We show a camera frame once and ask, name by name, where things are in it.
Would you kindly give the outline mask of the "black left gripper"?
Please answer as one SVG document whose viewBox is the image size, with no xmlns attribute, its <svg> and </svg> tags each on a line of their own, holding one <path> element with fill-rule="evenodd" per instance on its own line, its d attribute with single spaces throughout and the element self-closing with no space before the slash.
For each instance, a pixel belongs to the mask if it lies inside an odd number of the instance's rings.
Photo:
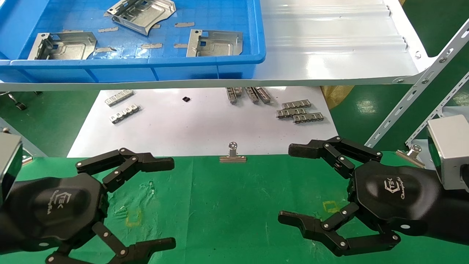
<svg viewBox="0 0 469 264">
<path fill-rule="evenodd" d="M 56 248 L 47 264 L 88 264 L 69 257 L 95 234 L 112 251 L 109 264 L 147 264 L 152 255 L 176 247 L 172 237 L 137 242 L 128 247 L 103 224 L 112 193 L 139 172 L 174 169 L 173 158 L 116 149 L 77 162 L 74 177 L 18 181 L 10 191 L 10 253 Z M 102 184 L 92 177 L 112 169 Z"/>
</svg>

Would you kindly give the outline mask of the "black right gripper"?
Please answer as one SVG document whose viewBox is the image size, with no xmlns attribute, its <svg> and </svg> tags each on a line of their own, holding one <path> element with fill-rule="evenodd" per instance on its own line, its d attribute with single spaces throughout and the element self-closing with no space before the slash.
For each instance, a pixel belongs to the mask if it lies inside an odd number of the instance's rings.
<svg viewBox="0 0 469 264">
<path fill-rule="evenodd" d="M 351 178 L 348 191 L 352 203 L 324 221 L 284 210 L 278 214 L 279 223 L 297 227 L 304 239 L 322 243 L 335 256 L 392 250 L 401 242 L 393 231 L 410 236 L 434 234 L 438 226 L 435 206 L 443 192 L 436 172 L 381 164 L 380 152 L 340 136 L 290 144 L 288 155 L 321 158 L 343 178 Z M 363 164 L 355 169 L 348 157 Z M 378 234 L 340 236 L 338 229 L 355 216 Z"/>
</svg>

